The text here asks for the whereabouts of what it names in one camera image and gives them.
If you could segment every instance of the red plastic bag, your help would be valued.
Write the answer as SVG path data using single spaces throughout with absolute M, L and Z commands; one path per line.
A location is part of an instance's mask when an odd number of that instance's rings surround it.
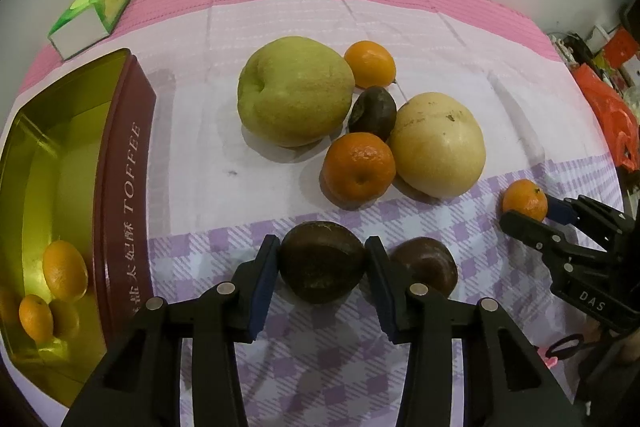
M 640 168 L 638 121 L 619 94 L 583 64 L 572 72 L 575 82 L 598 119 L 616 167 L 629 172 Z

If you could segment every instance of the screw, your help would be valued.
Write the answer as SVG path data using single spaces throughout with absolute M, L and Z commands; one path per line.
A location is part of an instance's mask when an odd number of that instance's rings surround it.
M 159 310 L 164 304 L 164 299 L 161 297 L 151 297 L 145 304 L 147 310 L 155 311 Z
M 414 282 L 411 286 L 409 286 L 409 291 L 414 295 L 427 295 L 429 289 L 426 285 L 420 282 Z
M 498 309 L 498 302 L 491 298 L 482 299 L 480 305 L 488 312 L 495 312 Z
M 236 291 L 236 286 L 232 282 L 221 282 L 216 290 L 220 295 L 231 295 Z

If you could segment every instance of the purple gingham pattern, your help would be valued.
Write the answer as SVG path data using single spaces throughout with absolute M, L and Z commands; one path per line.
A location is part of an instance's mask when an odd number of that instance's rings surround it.
M 559 198 L 585 194 L 622 208 L 610 156 L 552 161 L 478 182 L 454 200 L 382 201 L 360 211 L 249 223 L 238 227 L 150 240 L 156 295 L 181 301 L 228 279 L 255 255 L 267 233 L 281 238 L 298 223 L 336 221 L 361 239 L 379 235 L 387 248 L 427 235 L 455 257 L 460 282 L 452 295 L 466 302 L 494 296 L 527 332 L 527 326 L 561 304 L 548 291 L 550 277 L 540 257 L 497 228 L 500 193 L 529 178 Z M 585 242 L 574 236 L 574 241 Z M 556 338 L 569 328 L 562 324 Z M 454 344 L 454 383 L 462 387 L 460 344 Z M 251 345 L 236 345 L 247 417 L 252 426 L 394 425 L 406 371 L 407 346 L 393 346 L 380 331 L 366 282 L 342 301 L 313 307 L 278 281 L 264 331 Z M 182 425 L 191 419 L 191 344 L 182 359 Z M 454 418 L 461 407 L 454 392 Z

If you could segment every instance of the tissue box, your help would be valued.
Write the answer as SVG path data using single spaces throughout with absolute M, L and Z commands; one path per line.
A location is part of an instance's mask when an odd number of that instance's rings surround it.
M 49 32 L 49 41 L 66 60 L 108 37 L 129 0 L 75 0 Z

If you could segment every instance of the tablecloth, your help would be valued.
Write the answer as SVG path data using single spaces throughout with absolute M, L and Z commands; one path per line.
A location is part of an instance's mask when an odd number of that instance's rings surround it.
M 398 105 L 430 90 L 465 104 L 486 142 L 480 181 L 449 201 L 419 196 L 398 180 L 358 211 L 333 205 L 318 176 L 337 134 L 285 150 L 242 129 L 236 113 L 242 66 L 284 35 L 314 38 L 341 54 L 356 41 L 376 41 L 396 60 L 390 92 Z M 622 208 L 593 113 L 530 19 L 488 0 L 132 0 L 114 34 L 78 57 L 62 64 L 45 47 L 9 122 L 57 78 L 121 47 L 138 57 L 158 95 L 147 180 L 156 295 L 194 298 L 252 258 L 264 234 L 282 237 L 296 223 L 328 219 L 361 239 L 379 235 L 387 248 L 417 235 L 443 241 L 460 270 L 452 298 L 494 296 L 532 343 L 580 330 L 584 317 L 549 293 L 539 255 L 505 237 L 496 222 L 500 192 L 524 177 L 559 198 L 586 194 Z M 183 426 L 193 422 L 190 352 L 185 343 Z M 454 352 L 458 426 L 458 343 Z M 252 345 L 236 345 L 249 423 L 394 425 L 407 354 L 380 331 L 366 282 L 324 307 L 302 303 L 278 282 L 264 331 Z M 561 364 L 554 374 L 570 395 L 575 367 Z

